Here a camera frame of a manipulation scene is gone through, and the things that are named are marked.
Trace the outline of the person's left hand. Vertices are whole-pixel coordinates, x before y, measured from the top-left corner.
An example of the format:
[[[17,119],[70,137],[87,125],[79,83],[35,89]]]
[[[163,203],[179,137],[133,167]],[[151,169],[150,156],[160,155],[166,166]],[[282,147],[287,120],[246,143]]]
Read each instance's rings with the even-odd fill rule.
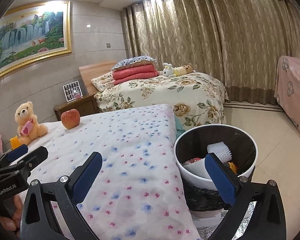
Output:
[[[23,201],[19,195],[13,197],[15,212],[11,218],[0,216],[0,223],[6,231],[13,232],[17,237],[20,236],[20,221],[23,211]]]

